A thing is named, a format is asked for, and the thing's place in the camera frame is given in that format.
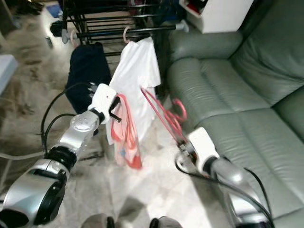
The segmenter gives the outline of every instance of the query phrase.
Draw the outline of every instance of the clothes drying rack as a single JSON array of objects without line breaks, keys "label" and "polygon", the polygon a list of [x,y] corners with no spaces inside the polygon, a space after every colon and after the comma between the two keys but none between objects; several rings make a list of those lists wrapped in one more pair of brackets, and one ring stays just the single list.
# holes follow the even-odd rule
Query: clothes drying rack
[{"label": "clothes drying rack", "polygon": [[[100,41],[123,39],[125,28],[126,38],[138,41],[152,36],[162,30],[184,30],[189,28],[174,7],[174,0],[63,0],[62,41],[67,43],[70,33],[67,23],[72,22],[77,30],[73,38],[81,44],[92,44]],[[125,11],[124,16],[96,16],[98,13]],[[176,17],[181,23],[160,26],[155,19],[162,21],[166,17]],[[117,56],[120,52],[108,52],[106,56]]]}]

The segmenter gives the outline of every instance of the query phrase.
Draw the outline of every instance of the marble floor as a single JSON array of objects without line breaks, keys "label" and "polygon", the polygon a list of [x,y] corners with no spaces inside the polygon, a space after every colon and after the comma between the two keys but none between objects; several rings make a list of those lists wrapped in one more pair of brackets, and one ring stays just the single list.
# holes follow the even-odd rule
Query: marble floor
[{"label": "marble floor", "polygon": [[[51,35],[52,21],[55,19],[45,10],[39,16],[22,17],[22,28],[6,37],[0,51],[0,54],[13,54],[19,62],[11,82],[0,96],[0,152],[24,155],[41,151],[40,120],[49,102],[64,89],[73,51],[70,43],[64,45],[60,38]],[[51,37],[53,48],[48,46],[45,36]],[[123,45],[105,45],[104,48]],[[118,61],[119,57],[108,58],[112,72]],[[54,105],[47,121],[72,111],[63,97]],[[63,118],[54,125],[50,144],[68,124],[68,118]],[[101,151],[109,155],[112,150],[101,131],[83,156]],[[141,143],[142,170],[118,167],[106,156],[78,162],[71,172],[58,217],[45,227],[98,228],[94,221],[101,213],[106,213],[113,216],[117,227],[121,228],[147,228],[152,218],[161,216],[178,220],[184,228],[229,228],[212,188],[176,170],[174,156],[177,152],[173,139],[156,119]],[[13,161],[8,167],[8,161],[0,158],[2,196],[36,159]]]}]

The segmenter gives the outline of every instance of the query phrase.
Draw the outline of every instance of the black cable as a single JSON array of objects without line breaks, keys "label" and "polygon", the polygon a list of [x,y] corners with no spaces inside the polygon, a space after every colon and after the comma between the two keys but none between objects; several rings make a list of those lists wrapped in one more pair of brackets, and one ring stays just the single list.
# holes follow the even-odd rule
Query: black cable
[{"label": "black cable", "polygon": [[52,101],[51,103],[48,105],[44,115],[43,115],[43,118],[42,118],[42,121],[41,121],[41,125],[40,125],[40,136],[41,136],[41,142],[42,142],[42,150],[43,150],[43,153],[44,155],[47,155],[48,151],[47,151],[47,145],[46,145],[46,142],[45,142],[45,136],[44,136],[44,124],[45,124],[45,121],[46,121],[46,118],[48,116],[48,113],[49,113],[49,110],[51,109],[51,107],[53,106],[53,104],[55,103],[55,101],[61,97],[63,94],[65,94],[68,90],[76,87],[76,86],[79,86],[79,85],[85,85],[87,87],[90,87],[89,84],[87,83],[83,83],[83,82],[79,82],[79,83],[76,83],[75,85],[72,85],[70,86],[69,88],[65,89],[64,91],[62,91],[60,94],[58,94]]},{"label": "black cable", "polygon": [[56,116],[52,121],[51,123],[49,124],[49,126],[47,127],[47,130],[45,132],[45,135],[44,135],[44,142],[46,144],[46,150],[48,151],[48,144],[47,144],[47,141],[48,141],[48,133],[49,131],[51,130],[53,124],[56,122],[57,119],[63,117],[63,116],[75,116],[75,114],[71,114],[71,113],[63,113],[63,114],[60,114],[58,116]]},{"label": "black cable", "polygon": [[178,157],[180,156],[181,154],[177,154],[176,157],[175,157],[175,167],[182,173],[185,173],[189,176],[192,176],[192,177],[195,177],[195,178],[199,178],[199,179],[202,179],[202,180],[205,180],[205,181],[208,181],[210,183],[214,183],[214,184],[219,184],[221,186],[224,186],[226,188],[229,188],[231,190],[233,190],[235,193],[237,193],[242,199],[244,199],[245,201],[247,201],[248,203],[250,203],[251,205],[256,205],[261,211],[262,213],[265,215],[265,217],[267,218],[268,222],[270,223],[270,227],[271,228],[275,228],[275,225],[274,225],[274,221],[272,219],[272,216],[269,214],[269,212],[265,209],[265,207],[260,204],[256,199],[254,199],[253,197],[249,196],[247,193],[245,193],[244,191],[234,187],[233,185],[230,185],[230,184],[226,184],[226,183],[223,183],[221,181],[218,181],[218,180],[215,180],[215,179],[211,179],[211,178],[208,178],[208,177],[204,177],[202,175],[199,175],[199,174],[196,174],[196,173],[191,173],[191,172],[186,172],[184,171],[183,169],[181,169],[179,166],[178,166]]},{"label": "black cable", "polygon": [[264,187],[262,181],[259,179],[259,177],[252,170],[250,170],[248,168],[244,168],[244,170],[246,170],[252,176],[254,176],[254,178],[256,179],[256,181],[258,182],[258,184],[260,185],[260,188],[262,189],[263,195],[264,195],[265,200],[266,200],[266,204],[267,204],[267,207],[268,207],[269,214],[272,215],[272,210],[271,210],[271,207],[270,207],[269,198],[268,198],[267,192],[265,190],[265,187]]}]

